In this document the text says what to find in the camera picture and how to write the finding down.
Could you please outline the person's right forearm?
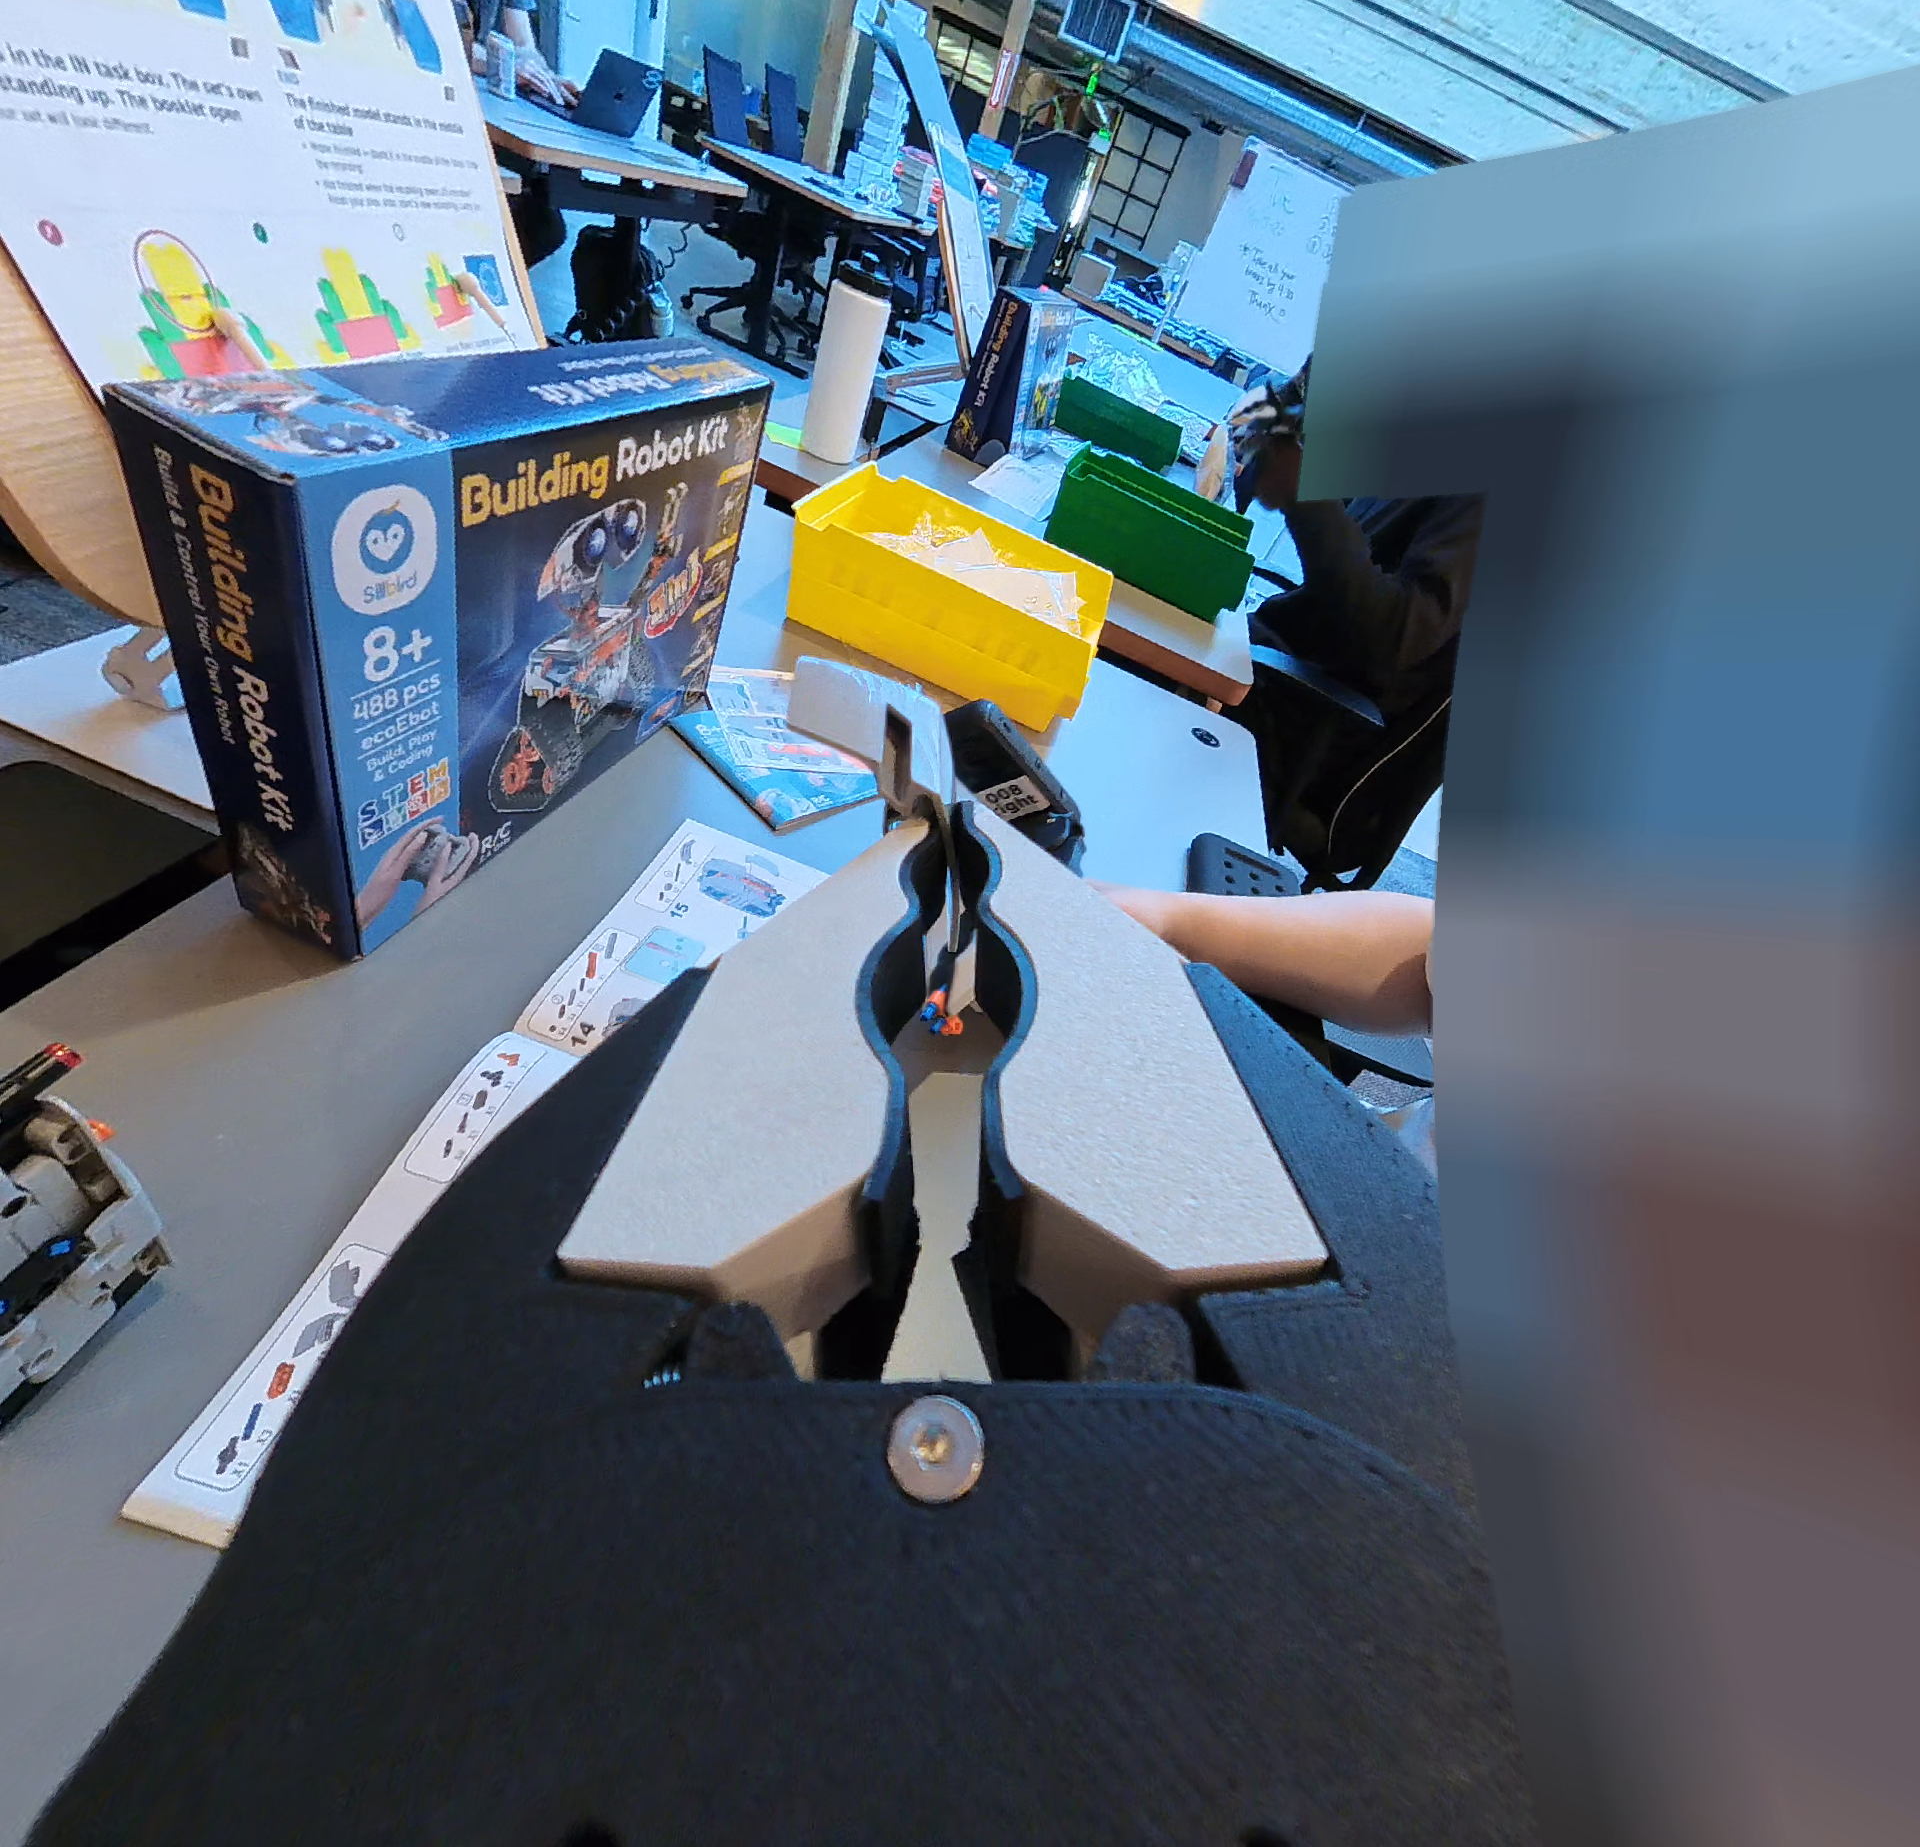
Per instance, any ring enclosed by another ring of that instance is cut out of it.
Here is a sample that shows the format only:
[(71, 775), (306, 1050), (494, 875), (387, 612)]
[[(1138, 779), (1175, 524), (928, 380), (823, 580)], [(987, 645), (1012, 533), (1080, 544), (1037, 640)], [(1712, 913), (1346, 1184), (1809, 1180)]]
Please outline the person's right forearm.
[(1361, 1034), (1428, 1037), (1434, 902), (1381, 892), (1227, 899), (1098, 883), (1189, 963)]

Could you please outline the clear plastic bag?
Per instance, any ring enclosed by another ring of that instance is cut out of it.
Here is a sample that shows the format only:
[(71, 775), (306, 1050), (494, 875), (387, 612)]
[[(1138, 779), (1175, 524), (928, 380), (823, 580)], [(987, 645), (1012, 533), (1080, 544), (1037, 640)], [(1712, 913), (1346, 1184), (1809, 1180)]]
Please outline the clear plastic bag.
[(925, 513), (907, 530), (874, 531), (866, 538), (1053, 629), (1080, 632), (1078, 576), (1070, 570), (1016, 563), (980, 527), (967, 530)]

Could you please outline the wooden poster stand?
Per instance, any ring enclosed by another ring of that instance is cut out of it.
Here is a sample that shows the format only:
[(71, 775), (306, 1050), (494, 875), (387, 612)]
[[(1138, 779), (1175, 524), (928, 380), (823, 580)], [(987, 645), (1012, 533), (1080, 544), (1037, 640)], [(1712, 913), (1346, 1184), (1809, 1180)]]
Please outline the wooden poster stand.
[(164, 621), (97, 395), (2, 254), (2, 515), (42, 569), (116, 620)]

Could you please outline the small robot kit box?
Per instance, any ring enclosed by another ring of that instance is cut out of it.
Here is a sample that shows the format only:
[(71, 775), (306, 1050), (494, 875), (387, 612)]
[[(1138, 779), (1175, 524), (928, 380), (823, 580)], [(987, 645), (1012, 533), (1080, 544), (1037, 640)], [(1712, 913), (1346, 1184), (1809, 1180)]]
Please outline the small robot kit box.
[(1080, 307), (1046, 288), (1004, 285), (976, 341), (948, 449), (978, 466), (1046, 449)]

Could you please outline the grey curved panel piece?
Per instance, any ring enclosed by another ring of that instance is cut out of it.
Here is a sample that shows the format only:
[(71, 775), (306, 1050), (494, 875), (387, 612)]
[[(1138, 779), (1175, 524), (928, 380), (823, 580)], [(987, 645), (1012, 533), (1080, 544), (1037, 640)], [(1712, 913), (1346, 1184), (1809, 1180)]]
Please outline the grey curved panel piece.
[(830, 744), (877, 773), (877, 792), (898, 819), (926, 819), (941, 837), (948, 869), (948, 947), (931, 975), (945, 1030), (961, 1028), (973, 1000), (973, 917), (957, 853), (957, 779), (943, 710), (917, 688), (835, 661), (802, 659), (787, 719), (804, 740)]

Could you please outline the blue cover booklet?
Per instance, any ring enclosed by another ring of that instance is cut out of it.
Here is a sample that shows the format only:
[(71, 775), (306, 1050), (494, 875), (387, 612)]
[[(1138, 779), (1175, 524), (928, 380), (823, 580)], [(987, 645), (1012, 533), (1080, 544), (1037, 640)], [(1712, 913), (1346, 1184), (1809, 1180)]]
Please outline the blue cover booklet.
[(674, 723), (675, 734), (775, 831), (814, 823), (877, 800), (877, 779), (852, 755), (809, 740), (787, 719), (793, 675), (717, 666), (707, 699)]

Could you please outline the large robot kit box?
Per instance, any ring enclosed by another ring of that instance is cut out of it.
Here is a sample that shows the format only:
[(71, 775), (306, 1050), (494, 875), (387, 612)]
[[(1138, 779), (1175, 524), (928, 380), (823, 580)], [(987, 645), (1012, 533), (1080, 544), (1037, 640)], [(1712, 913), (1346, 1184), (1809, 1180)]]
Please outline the large robot kit box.
[(695, 706), (770, 395), (703, 341), (110, 388), (250, 913), (365, 955)]

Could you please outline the green parts bin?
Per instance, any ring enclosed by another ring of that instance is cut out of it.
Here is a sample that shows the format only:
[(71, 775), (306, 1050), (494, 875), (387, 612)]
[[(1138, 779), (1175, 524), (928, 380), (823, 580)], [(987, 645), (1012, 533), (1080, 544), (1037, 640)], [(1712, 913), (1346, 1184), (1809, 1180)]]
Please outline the green parts bin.
[(1252, 520), (1094, 445), (1074, 455), (1045, 538), (1201, 620), (1240, 612)]
[(1080, 374), (1064, 380), (1055, 417), (1060, 433), (1164, 472), (1181, 456), (1185, 432), (1137, 400), (1094, 383)]

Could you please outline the black backpack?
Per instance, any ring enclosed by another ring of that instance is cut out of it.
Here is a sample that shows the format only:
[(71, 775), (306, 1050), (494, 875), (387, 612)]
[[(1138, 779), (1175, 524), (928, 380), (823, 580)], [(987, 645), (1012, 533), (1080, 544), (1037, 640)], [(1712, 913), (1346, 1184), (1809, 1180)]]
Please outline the black backpack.
[(565, 329), (572, 345), (661, 341), (675, 332), (675, 307), (659, 258), (626, 223), (585, 226), (571, 256), (574, 313)]

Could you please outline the whiteboard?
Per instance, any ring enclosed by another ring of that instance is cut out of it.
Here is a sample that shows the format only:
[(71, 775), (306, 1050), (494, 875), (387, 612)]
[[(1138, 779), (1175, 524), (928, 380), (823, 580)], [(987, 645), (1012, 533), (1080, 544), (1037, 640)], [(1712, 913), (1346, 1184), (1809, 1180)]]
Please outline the whiteboard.
[(1252, 137), (1214, 231), (1187, 271), (1180, 316), (1291, 375), (1312, 353), (1349, 188)]

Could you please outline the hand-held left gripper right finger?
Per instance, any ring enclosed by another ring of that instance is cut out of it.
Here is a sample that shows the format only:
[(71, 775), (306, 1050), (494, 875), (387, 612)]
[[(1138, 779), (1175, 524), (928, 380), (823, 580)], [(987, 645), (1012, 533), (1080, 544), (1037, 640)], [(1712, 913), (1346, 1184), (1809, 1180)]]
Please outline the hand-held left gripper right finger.
[(1181, 955), (990, 810), (954, 810), (1006, 1036), (959, 1274), (997, 1380), (1119, 1309), (1316, 1280), (1329, 1249)]

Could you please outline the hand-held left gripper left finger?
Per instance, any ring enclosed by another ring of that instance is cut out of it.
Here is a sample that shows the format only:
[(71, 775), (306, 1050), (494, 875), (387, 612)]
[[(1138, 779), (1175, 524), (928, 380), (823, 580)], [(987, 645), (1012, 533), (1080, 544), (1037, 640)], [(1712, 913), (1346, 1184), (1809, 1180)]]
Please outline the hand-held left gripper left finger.
[(560, 1243), (580, 1280), (763, 1307), (877, 1367), (917, 1258), (900, 1030), (943, 848), (907, 820), (707, 974)]

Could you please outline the white bottle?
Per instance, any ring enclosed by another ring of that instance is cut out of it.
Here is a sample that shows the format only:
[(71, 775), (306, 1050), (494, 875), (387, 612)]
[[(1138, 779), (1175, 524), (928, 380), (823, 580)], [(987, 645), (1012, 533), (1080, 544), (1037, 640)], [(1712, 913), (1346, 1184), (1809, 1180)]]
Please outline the white bottle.
[(870, 256), (845, 261), (830, 285), (804, 410), (802, 449), (822, 462), (856, 462), (890, 324), (892, 284)]

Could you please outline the instruction poster board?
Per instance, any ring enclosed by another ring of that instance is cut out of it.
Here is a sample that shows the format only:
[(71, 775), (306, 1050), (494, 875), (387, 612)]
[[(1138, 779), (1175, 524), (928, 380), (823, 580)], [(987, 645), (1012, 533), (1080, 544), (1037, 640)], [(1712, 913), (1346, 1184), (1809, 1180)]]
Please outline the instruction poster board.
[(94, 388), (540, 345), (450, 0), (2, 0), (2, 223)]

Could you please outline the yellow parts bin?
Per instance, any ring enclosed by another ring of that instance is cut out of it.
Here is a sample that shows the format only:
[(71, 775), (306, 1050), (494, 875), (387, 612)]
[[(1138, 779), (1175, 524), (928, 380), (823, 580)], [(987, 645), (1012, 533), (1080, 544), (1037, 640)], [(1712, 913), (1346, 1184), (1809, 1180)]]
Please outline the yellow parts bin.
[[(791, 620), (965, 700), (993, 700), (1024, 728), (1078, 711), (1117, 586), (1107, 569), (874, 466), (804, 496), (795, 524)], [(890, 544), (920, 526), (982, 538), (1010, 569), (1066, 576), (1078, 616), (1056, 625)]]

